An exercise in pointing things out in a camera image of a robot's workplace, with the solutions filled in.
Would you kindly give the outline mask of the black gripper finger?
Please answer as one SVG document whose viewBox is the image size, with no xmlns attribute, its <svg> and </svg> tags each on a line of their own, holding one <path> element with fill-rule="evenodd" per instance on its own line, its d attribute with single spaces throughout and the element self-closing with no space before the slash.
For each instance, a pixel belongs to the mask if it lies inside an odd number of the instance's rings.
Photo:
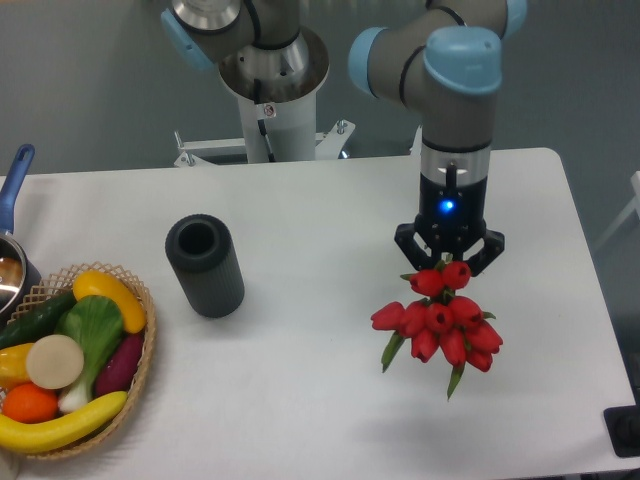
<svg viewBox="0 0 640 480">
<path fill-rule="evenodd" d="M 396 228 L 394 241 L 416 271 L 433 269 L 441 260 L 441 255 L 429 254 L 415 240 L 415 234 L 413 224 L 400 224 Z"/>
<path fill-rule="evenodd" d="M 487 229 L 482 237 L 482 247 L 465 260 L 472 277 L 481 274 L 505 249 L 505 236 L 502 232 Z"/>
</svg>

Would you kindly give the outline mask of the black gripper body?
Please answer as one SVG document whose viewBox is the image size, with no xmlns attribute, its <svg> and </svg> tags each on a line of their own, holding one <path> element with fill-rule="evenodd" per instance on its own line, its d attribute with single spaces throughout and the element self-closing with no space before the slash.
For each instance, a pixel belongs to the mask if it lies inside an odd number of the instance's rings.
<svg viewBox="0 0 640 480">
<path fill-rule="evenodd" d="M 447 189 L 420 177 L 419 212 L 416 233 L 436 255 L 462 255 L 486 233 L 484 206 L 487 179 Z"/>
</svg>

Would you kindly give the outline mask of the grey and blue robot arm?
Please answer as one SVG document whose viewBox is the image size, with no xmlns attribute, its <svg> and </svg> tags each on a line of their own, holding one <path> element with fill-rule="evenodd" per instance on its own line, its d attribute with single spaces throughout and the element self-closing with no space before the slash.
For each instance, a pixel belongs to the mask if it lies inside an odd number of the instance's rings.
<svg viewBox="0 0 640 480">
<path fill-rule="evenodd" d="M 481 273 L 504 249 L 484 219 L 502 43 L 523 24 L 523 1 L 430 1 L 400 28 L 369 28 L 348 55 L 352 83 L 419 114 L 420 200 L 395 240 L 423 270 L 445 256 Z M 248 160 L 311 160 L 315 96 L 328 51 L 296 1 L 173 1 L 167 37 L 193 68 L 216 68 L 238 101 Z"/>
</svg>

